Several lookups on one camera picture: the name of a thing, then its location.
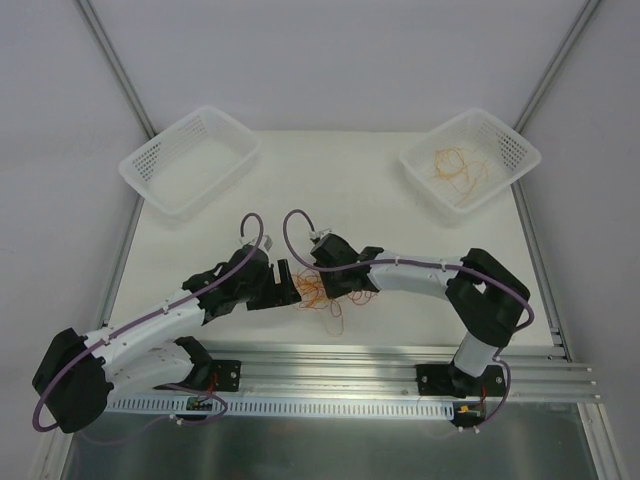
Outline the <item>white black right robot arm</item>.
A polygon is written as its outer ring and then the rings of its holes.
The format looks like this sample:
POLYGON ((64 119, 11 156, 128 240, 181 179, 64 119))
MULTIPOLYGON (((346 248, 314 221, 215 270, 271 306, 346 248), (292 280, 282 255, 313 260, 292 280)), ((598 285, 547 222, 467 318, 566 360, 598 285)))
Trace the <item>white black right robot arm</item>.
POLYGON ((331 299, 399 291, 449 302, 466 334, 444 371, 427 377, 442 395, 476 395, 487 367, 534 318, 528 288, 485 250, 472 248, 458 260, 429 260, 381 247, 356 252, 333 233, 316 234, 312 242, 313 268, 331 299))

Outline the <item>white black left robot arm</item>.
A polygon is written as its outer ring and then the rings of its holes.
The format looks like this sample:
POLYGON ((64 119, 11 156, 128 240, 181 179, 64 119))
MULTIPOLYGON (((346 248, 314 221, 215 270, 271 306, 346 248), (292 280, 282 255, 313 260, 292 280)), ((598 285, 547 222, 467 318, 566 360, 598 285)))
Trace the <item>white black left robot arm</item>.
POLYGON ((264 250, 244 246, 136 320, 86 334, 67 328, 52 339, 32 380, 39 396, 33 427, 46 431, 40 414, 48 411, 54 428, 75 433, 114 402, 156 387, 235 391, 237 381, 224 377, 223 362, 192 331, 238 305, 255 311, 300 300, 287 260, 272 262, 264 250))

